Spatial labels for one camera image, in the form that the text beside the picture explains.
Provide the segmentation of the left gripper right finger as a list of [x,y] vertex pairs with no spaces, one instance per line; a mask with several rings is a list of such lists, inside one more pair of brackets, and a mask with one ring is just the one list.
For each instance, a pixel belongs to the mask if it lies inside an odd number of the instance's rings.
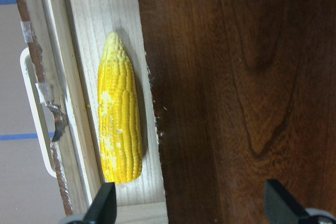
[[304,208],[276,179],[265,181],[264,211],[270,223],[335,223],[327,211]]

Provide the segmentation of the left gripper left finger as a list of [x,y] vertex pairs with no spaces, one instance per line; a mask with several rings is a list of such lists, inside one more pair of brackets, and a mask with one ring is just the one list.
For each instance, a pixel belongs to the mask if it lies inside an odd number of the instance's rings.
[[103,183],[85,214],[62,218],[59,223],[115,223],[117,197],[115,183]]

